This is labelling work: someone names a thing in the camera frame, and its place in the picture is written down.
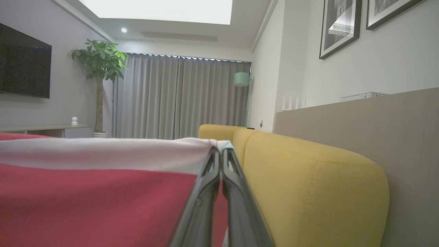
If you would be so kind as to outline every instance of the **wood partition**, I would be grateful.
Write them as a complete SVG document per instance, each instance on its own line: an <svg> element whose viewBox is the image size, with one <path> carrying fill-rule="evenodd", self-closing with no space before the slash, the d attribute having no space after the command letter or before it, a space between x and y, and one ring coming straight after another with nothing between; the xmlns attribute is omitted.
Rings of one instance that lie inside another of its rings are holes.
<svg viewBox="0 0 439 247"><path fill-rule="evenodd" d="M378 163L390 189L381 246L439 246L439 88L280 112L274 132Z"/></svg>

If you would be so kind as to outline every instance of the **mint green lampshade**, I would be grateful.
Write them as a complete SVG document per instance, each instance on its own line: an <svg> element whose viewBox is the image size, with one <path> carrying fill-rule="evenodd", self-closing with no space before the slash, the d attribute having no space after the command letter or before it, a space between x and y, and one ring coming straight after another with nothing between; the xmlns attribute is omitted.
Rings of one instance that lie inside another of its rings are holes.
<svg viewBox="0 0 439 247"><path fill-rule="evenodd" d="M235 86L246 87L250 84L250 75L246 72L238 72L234 78Z"/></svg>

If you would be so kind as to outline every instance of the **white router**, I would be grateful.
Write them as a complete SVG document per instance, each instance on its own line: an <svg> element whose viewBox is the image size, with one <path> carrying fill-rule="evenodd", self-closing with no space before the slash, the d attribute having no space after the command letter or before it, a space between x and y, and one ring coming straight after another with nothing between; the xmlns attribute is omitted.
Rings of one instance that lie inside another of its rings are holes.
<svg viewBox="0 0 439 247"><path fill-rule="evenodd" d="M351 100L362 99L362 98L373 98L373 97L379 97L379 96L384 96L384 95L387 95L387 94L368 92L368 93L364 93L364 94L356 94L356 95L341 97L340 102L351 101Z"/></svg>

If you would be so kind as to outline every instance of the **white wall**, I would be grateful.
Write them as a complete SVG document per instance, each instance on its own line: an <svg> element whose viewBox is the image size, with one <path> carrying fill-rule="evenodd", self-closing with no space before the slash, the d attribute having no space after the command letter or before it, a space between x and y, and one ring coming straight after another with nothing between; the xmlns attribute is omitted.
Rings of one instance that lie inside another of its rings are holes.
<svg viewBox="0 0 439 247"><path fill-rule="evenodd" d="M253 54L247 126L264 131L273 129L284 7L285 0L279 0ZM264 119L265 126L261 128L258 119Z"/></svg>
<svg viewBox="0 0 439 247"><path fill-rule="evenodd" d="M250 50L210 46L197 44L196 42L118 40L116 43L119 44L119 50L132 53L216 58L245 62L251 62L253 57Z"/></svg>
<svg viewBox="0 0 439 247"><path fill-rule="evenodd" d="M292 96L293 108L296 97L302 96L306 59L304 47L308 42L308 14L309 1L285 1L275 113L282 111L284 96L288 100Z"/></svg>
<svg viewBox="0 0 439 247"><path fill-rule="evenodd" d="M67 53L102 39L50 0L2 0L0 23L52 45L50 99L0 94L0 127L69 124L94 125L96 86Z"/></svg>
<svg viewBox="0 0 439 247"><path fill-rule="evenodd" d="M423 0L326 60L319 59L323 0L311 0L306 75L306 107L339 102L370 91L394 94L439 87L439 1Z"/></svg>

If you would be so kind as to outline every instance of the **plant pot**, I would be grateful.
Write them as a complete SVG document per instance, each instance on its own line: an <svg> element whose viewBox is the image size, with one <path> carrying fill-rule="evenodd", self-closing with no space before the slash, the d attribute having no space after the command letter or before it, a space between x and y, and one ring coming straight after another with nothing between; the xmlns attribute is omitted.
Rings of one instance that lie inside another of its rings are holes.
<svg viewBox="0 0 439 247"><path fill-rule="evenodd" d="M107 138L108 132L93 132L93 138Z"/></svg>

